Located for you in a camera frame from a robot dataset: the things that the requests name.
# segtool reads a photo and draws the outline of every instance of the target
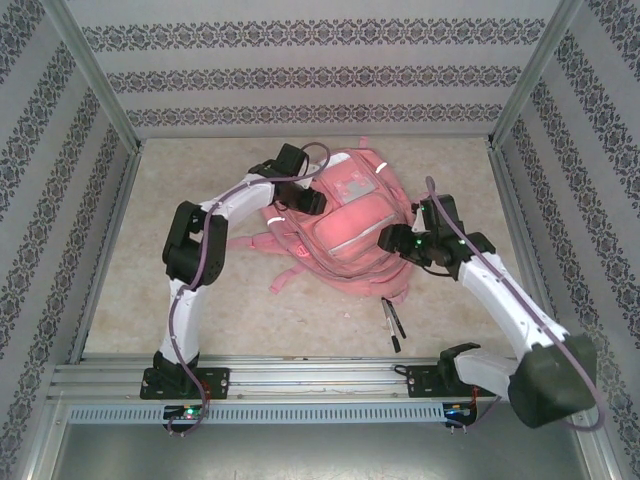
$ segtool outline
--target pink backpack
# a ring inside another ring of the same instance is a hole
[[[229,240],[229,247],[292,255],[298,263],[280,274],[270,290],[278,293],[294,275],[311,271],[349,294],[380,296],[402,302],[412,265],[378,247],[380,231],[392,224],[412,224],[414,215],[398,178],[371,149],[345,149],[312,182],[325,194],[322,215],[306,215],[274,205],[262,209],[270,232]]]

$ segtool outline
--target striped wall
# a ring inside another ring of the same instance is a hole
[[[36,0],[0,0],[0,479],[67,361],[128,155]]]
[[[557,0],[69,0],[139,136],[488,134]]]
[[[622,478],[640,478],[640,11],[585,1],[503,145],[557,318],[598,346]]]

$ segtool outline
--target speckled floor surface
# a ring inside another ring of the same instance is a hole
[[[161,252],[177,205],[215,197],[249,167],[277,155],[285,141],[301,146],[311,140],[332,149],[358,145],[356,137],[147,141],[85,352],[155,352],[169,308]],[[439,193],[454,196],[467,231],[485,233],[519,278],[481,138],[371,137],[370,145],[393,166],[409,197],[424,191],[424,177],[432,175]],[[230,236],[265,230],[262,216],[255,213]],[[280,295],[270,293],[273,278],[292,265],[292,259],[278,255],[228,252],[222,275],[207,291],[201,352],[393,355],[379,299],[349,297],[308,273],[292,280]],[[401,341],[402,356],[433,357],[467,341],[513,354],[482,305],[451,280],[414,269],[409,297],[397,311],[408,335]]]

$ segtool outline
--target pen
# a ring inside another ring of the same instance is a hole
[[[404,328],[402,328],[402,324],[400,323],[400,318],[398,318],[398,314],[396,313],[396,309],[393,306],[393,303],[391,303],[391,300],[387,300],[386,298],[383,298],[382,300],[387,304],[387,307],[389,308],[389,312],[391,312],[391,316],[393,317],[393,320],[396,322],[396,326],[398,327],[398,331],[400,332],[400,335],[402,335],[402,338],[407,338],[407,334],[404,333]]]
[[[384,310],[384,315],[387,318],[387,324],[389,325],[389,333],[391,334],[391,342],[393,343],[393,349],[396,353],[400,353],[400,342],[398,341],[398,337],[396,337],[396,332],[393,328],[393,321],[391,320],[391,315],[387,314],[386,308],[386,300],[382,299],[382,309]]]

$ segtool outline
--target robotic arm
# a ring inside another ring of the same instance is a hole
[[[329,161],[327,158],[320,168],[325,168]],[[304,176],[306,180],[283,181],[282,177],[299,175],[305,162],[305,172],[317,168],[308,164],[303,150],[285,144],[275,160],[256,165],[224,194],[199,205],[183,202],[178,207],[162,254],[171,287],[170,327],[154,356],[153,368],[145,372],[145,379],[150,378],[147,377],[150,372],[154,382],[163,385],[162,398],[193,397],[194,383],[176,350],[195,375],[202,287],[213,283],[222,271],[229,227],[275,201],[309,215],[323,213],[326,198],[309,188],[310,175]],[[473,343],[460,345],[442,352],[439,380],[447,387],[477,385],[508,398],[520,420],[532,428],[593,407],[592,390],[567,356],[568,350],[593,380],[596,353],[592,343],[584,335],[570,336],[549,318],[509,275],[483,234],[464,234],[451,196],[437,199],[439,202],[434,202],[429,197],[413,206],[417,213],[413,226],[391,225],[383,229],[378,246],[425,269],[433,263],[446,268],[453,280],[460,281],[485,306],[516,355],[515,360],[507,359]],[[215,205],[214,215],[207,223],[208,212]],[[199,241],[197,235],[204,233],[206,225],[207,235]],[[471,248],[460,234],[475,247]],[[206,248],[204,263],[203,248]],[[535,322],[532,316],[540,320]],[[550,335],[560,339],[560,348]]]
[[[417,212],[413,227],[386,227],[378,246],[397,252],[422,268],[432,263],[446,268],[449,275],[469,289],[489,311],[516,355],[516,360],[507,359],[476,344],[449,349],[443,352],[438,363],[445,384],[477,385],[508,398],[516,415],[531,428],[593,407],[595,400],[589,387],[549,335],[560,339],[595,381],[596,352],[591,341],[585,335],[570,336],[565,328],[549,318],[507,272],[494,246],[483,234],[464,234],[453,198],[443,195],[438,199],[452,223],[484,258],[479,258],[453,231],[431,197],[413,206]],[[524,299],[524,304],[516,295]],[[532,314],[542,320],[542,326],[534,321]]]
[[[222,195],[199,205],[183,202],[178,206],[162,252],[170,278],[171,315],[162,345],[153,358],[155,381],[169,386],[163,390],[182,397],[193,391],[193,382],[181,365],[176,350],[194,372],[199,356],[202,287],[211,285],[222,272],[229,228],[275,201],[309,215],[324,212],[326,198],[309,188],[309,179],[281,181],[283,177],[298,176],[305,163],[305,171],[317,168],[309,165],[309,157],[303,150],[285,144],[275,160],[251,168],[240,183]],[[205,236],[200,239],[198,236],[205,229],[208,212],[217,204],[208,224],[206,245],[202,245]],[[200,265],[203,248],[206,249],[206,260],[204,265]]]

